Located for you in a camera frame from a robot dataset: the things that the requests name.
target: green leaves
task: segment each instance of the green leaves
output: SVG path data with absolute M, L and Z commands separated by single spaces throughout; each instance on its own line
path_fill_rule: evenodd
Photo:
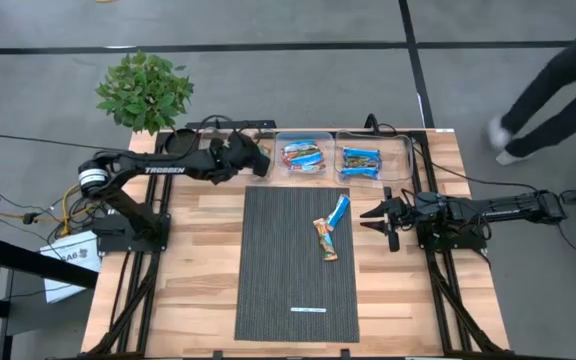
M 185 101 L 190 104 L 194 93 L 188 77 L 172 72 L 185 68 L 174 67 L 170 60 L 141 50 L 132 57 L 126 55 L 118 66 L 108 67 L 105 82 L 95 89 L 102 98 L 97 108 L 111 115 L 115 124 L 135 132 L 147 130 L 154 134 L 173 127 L 174 117 L 186 113 Z

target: black pants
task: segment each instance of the black pants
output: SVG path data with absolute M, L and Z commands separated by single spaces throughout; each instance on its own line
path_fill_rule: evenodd
M 517 133 L 528 120 L 563 86 L 576 81 L 576 40 L 541 70 L 524 90 L 510 111 L 502 118 L 502 126 Z M 528 135 L 511 141 L 506 151 L 517 157 L 559 144 L 576 132 L 576 98 L 559 114 L 548 119 Z

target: black floor line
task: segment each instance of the black floor line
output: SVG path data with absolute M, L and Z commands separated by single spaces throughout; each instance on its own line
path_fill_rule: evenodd
M 83 46 L 0 48 L 0 55 L 67 55 L 67 54 L 125 54 L 141 49 L 150 53 L 187 52 L 251 52 L 251 51 L 303 51 L 303 50 L 387 50 L 405 49 L 405 42 L 348 41 L 348 42 L 295 42 L 259 44 L 198 44 L 147 46 Z
M 415 40 L 415 31 L 412 26 L 412 17 L 410 16 L 408 1 L 399 0 L 399 8 L 401 10 L 404 31 L 406 32 L 410 66 L 412 67 L 412 75 L 415 80 L 415 88 L 417 89 L 417 100 L 419 101 L 419 110 L 421 111 L 421 125 L 424 128 L 434 128 L 435 121 L 433 120 L 432 110 L 430 109 L 430 99 L 428 98 L 428 91 L 426 90 L 424 72 L 421 68 L 421 60 L 419 59 L 419 50 L 417 49 L 417 41 Z
M 74 146 L 80 148 L 87 148 L 87 149 L 96 149 L 96 150 L 110 150 L 110 151 L 126 151 L 126 149 L 116 149 L 116 148 L 109 148 L 103 146 L 94 146 L 94 145 L 86 145 L 86 144 L 75 144 L 63 141 L 55 141 L 55 140 L 47 140 L 47 139 L 37 139 L 37 138 L 29 138 L 23 136 L 13 136 L 13 135 L 4 135 L 0 134 L 0 138 L 3 139 L 13 139 L 13 140 L 23 140 L 23 141 L 34 141 L 46 144 L 56 144 L 56 145 L 64 145 L 64 146 Z
M 422 41 L 418 49 L 552 49 L 563 48 L 572 41 Z

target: white sneaker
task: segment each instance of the white sneaker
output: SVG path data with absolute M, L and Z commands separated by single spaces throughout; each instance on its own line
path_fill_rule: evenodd
M 497 160 L 497 162 L 502 165 L 502 166 L 506 166 L 506 165 L 510 165 L 512 163 L 516 163 L 518 161 L 522 161 L 522 160 L 526 160 L 529 157 L 531 157 L 533 154 L 530 154 L 528 156 L 519 158 L 516 156 L 512 156 L 510 155 L 507 151 L 503 151 L 501 154 L 499 154 L 497 156 L 497 158 L 495 160 Z
M 501 126 L 501 116 L 495 116 L 488 123 L 488 141 L 490 141 L 490 146 L 497 151 L 502 151 L 510 140 L 512 140 L 512 134 Z

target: plant pot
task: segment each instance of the plant pot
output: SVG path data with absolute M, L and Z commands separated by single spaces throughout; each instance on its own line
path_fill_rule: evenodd
M 168 154 L 186 154 L 197 150 L 199 139 L 195 139 L 196 133 L 190 129 L 178 129 L 171 132 L 164 142 L 164 150 Z

